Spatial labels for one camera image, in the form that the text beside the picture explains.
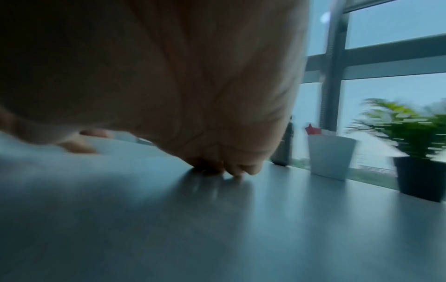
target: table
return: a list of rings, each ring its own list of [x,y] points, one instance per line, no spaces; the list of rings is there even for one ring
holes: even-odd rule
[[[105,155],[0,142],[0,281],[446,281],[444,204],[271,163],[203,176],[94,142]]]

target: dark flower pot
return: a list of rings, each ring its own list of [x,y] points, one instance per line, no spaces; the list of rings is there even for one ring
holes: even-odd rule
[[[400,192],[441,202],[446,190],[446,163],[415,157],[394,157]]]

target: window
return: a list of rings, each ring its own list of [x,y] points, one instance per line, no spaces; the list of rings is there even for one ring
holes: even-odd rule
[[[307,133],[304,128],[309,123],[313,125],[318,124],[321,104],[320,97],[320,83],[305,83],[300,85],[292,119],[294,124],[292,166],[309,170]]]
[[[366,133],[346,134],[353,119],[365,110],[361,106],[364,99],[384,98],[421,107],[446,98],[445,89],[446,73],[343,81],[338,135],[359,141],[351,163],[350,179],[395,189],[396,175],[391,157],[404,155]],[[446,161],[446,156],[440,156],[439,160]]]
[[[346,48],[446,33],[444,11],[444,0],[396,0],[352,12]]]
[[[307,46],[308,56],[325,53],[329,25],[326,13],[330,10],[331,2],[332,0],[310,1],[310,21]]]

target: dark bottle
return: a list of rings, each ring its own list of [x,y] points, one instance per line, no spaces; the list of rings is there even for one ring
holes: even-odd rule
[[[293,136],[294,125],[290,120],[279,146],[271,156],[272,163],[282,166],[291,164],[291,159],[293,157]]]

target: red object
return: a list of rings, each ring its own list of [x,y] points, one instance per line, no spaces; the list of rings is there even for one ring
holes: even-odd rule
[[[312,127],[311,124],[309,124],[307,127],[305,127],[305,131],[308,135],[321,135],[322,130],[319,127]]]

